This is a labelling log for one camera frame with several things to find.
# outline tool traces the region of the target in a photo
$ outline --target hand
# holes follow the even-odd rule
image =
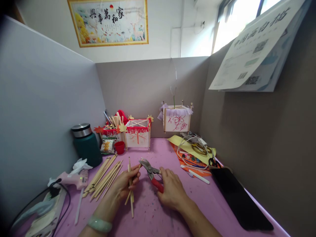
[[[138,172],[138,166],[135,165],[131,168],[131,172],[128,172],[127,170],[124,171],[122,174],[120,174],[114,183],[111,186],[111,191],[116,193],[118,198],[122,200],[123,198],[126,198],[128,196],[128,193],[130,190],[134,190],[136,188],[136,184],[139,182],[139,176],[141,175],[140,172]],[[133,180],[133,183],[131,186],[129,186],[129,179],[135,177]]]
[[[158,198],[165,206],[180,211],[191,199],[185,193],[178,175],[169,169],[160,167],[164,181],[164,193],[157,192]]]

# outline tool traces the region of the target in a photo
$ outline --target window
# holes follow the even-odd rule
[[[213,53],[236,38],[245,26],[280,0],[223,0],[219,6]]]

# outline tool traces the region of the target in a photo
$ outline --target orange paper star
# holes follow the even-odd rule
[[[95,127],[94,131],[96,131],[96,133],[102,133],[103,132],[103,128],[101,128],[100,126],[97,127],[97,128]]]

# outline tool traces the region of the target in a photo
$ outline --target jade bangle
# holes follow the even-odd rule
[[[97,231],[100,231],[102,233],[108,233],[112,229],[112,224],[109,222],[106,222],[104,220],[101,220],[99,218],[96,218],[95,216],[92,216],[88,222],[88,225]]]

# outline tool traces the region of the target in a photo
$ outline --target deer painting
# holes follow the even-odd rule
[[[138,37],[143,41],[144,40],[144,31],[139,31],[138,29],[135,29],[136,23],[134,23],[134,24],[131,23],[131,25],[133,26],[133,30],[134,30],[135,41],[137,41]]]

